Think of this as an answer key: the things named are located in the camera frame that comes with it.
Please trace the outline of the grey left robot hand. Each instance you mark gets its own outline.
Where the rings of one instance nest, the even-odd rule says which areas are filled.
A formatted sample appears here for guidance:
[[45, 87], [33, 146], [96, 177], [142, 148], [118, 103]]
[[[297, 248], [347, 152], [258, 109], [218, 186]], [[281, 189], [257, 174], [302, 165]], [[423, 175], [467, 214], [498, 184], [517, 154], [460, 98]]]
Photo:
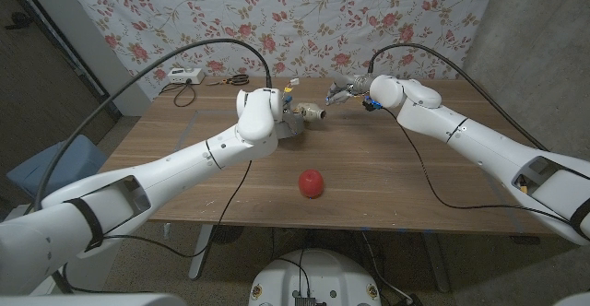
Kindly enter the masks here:
[[293, 137], [296, 132], [296, 119], [290, 106], [283, 108], [282, 120], [276, 124], [277, 138]]

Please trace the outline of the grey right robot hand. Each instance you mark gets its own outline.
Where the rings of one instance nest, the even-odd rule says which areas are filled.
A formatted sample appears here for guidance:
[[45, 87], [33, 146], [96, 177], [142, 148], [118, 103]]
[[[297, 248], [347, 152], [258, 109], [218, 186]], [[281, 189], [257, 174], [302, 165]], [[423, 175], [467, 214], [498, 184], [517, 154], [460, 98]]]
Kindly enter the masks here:
[[366, 75], [335, 75], [334, 81], [327, 91], [325, 105], [341, 104], [350, 98], [367, 93], [372, 81], [373, 77]]

